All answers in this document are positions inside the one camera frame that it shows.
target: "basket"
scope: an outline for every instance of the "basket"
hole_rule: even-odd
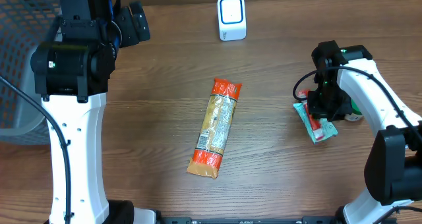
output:
[[[30,59],[59,12],[59,0],[0,0],[0,74],[39,103]],[[45,117],[1,83],[0,141],[49,144]]]

